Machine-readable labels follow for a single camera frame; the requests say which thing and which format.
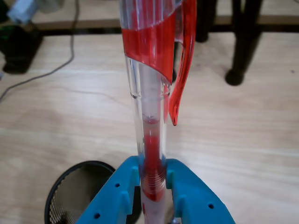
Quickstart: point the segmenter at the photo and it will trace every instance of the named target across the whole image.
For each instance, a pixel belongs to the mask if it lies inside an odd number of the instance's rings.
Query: wooden surface
[[[29,72],[5,75],[0,92],[66,61],[69,41],[46,37]],[[167,157],[201,177],[236,223],[297,224],[299,35],[264,34],[239,87],[223,80],[233,45],[225,33],[195,45],[178,126],[168,123]],[[72,165],[117,168],[137,154],[121,36],[76,36],[75,53],[66,68],[0,104],[1,224],[43,223],[49,190]]]
[[[5,0],[12,5],[14,0]],[[65,29],[74,18],[74,0],[65,0],[61,10],[44,14],[38,11],[33,22],[41,29]],[[216,24],[229,24],[232,15],[231,0],[218,0]],[[119,27],[119,1],[81,0],[77,28]],[[263,0],[260,24],[299,24],[299,3],[295,0]]]

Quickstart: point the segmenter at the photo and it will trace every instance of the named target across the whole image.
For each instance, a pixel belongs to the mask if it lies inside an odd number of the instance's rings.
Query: pen barrel
[[[165,220],[165,194],[159,201],[150,200],[141,191],[141,203],[145,224],[164,224]]]
[[[126,57],[141,187],[152,201],[164,196],[170,83],[153,68]]]

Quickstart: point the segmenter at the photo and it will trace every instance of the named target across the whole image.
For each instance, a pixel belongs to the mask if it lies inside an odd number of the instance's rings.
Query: black cable
[[[26,83],[29,83],[33,80],[36,80],[36,79],[39,79],[39,78],[43,78],[43,77],[46,77],[46,76],[49,76],[49,75],[52,75],[53,73],[57,72],[58,70],[62,69],[63,67],[65,67],[66,65],[68,65],[69,63],[71,63],[74,58],[75,58],[75,52],[74,52],[74,33],[75,33],[75,28],[76,28],[76,24],[78,22],[78,18],[79,18],[79,15],[80,15],[80,5],[79,5],[79,0],[75,0],[75,16],[74,16],[74,20],[71,24],[71,41],[70,41],[70,47],[71,47],[71,57],[69,60],[67,60],[65,63],[63,63],[62,65],[60,65],[59,67],[55,68],[54,70],[46,73],[46,74],[43,74],[43,75],[40,75],[40,76],[36,76],[36,77],[33,77],[33,78],[30,78],[28,80],[25,80],[23,82],[20,82],[20,83],[17,83],[15,85],[12,85],[12,86],[9,86],[1,95],[0,97],[0,103],[3,101],[3,98],[5,97],[5,95],[8,93],[8,91],[10,91],[11,89],[17,87],[17,86],[20,86],[20,85],[23,85],[23,84],[26,84]]]

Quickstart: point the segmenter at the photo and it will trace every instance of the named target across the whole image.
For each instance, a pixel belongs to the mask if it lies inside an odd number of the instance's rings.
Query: red plastic
[[[178,124],[178,109],[193,57],[196,33],[196,0],[183,0],[181,8],[177,10],[182,10],[183,16],[182,40],[180,40],[183,47],[176,86],[169,101],[169,115],[174,126]]]
[[[175,14],[152,27],[122,29],[125,55],[160,72],[172,82]]]
[[[142,189],[144,194],[152,201],[159,201],[164,195],[161,188],[165,180],[165,166],[160,158],[160,121],[143,121],[144,127],[144,170]]]

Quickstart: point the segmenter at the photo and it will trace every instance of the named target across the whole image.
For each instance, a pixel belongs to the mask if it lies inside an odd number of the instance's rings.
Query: black chair leg
[[[250,34],[236,34],[235,54],[233,66],[225,76],[225,81],[230,85],[240,85],[250,65],[261,32],[256,31]]]
[[[197,24],[195,41],[203,43],[208,40],[208,33],[216,16],[217,0],[197,0]]]
[[[235,29],[235,52],[233,66],[225,76],[230,85],[240,85],[257,48],[261,31],[256,21],[263,0],[246,0],[241,11],[241,1],[233,0],[233,27]]]

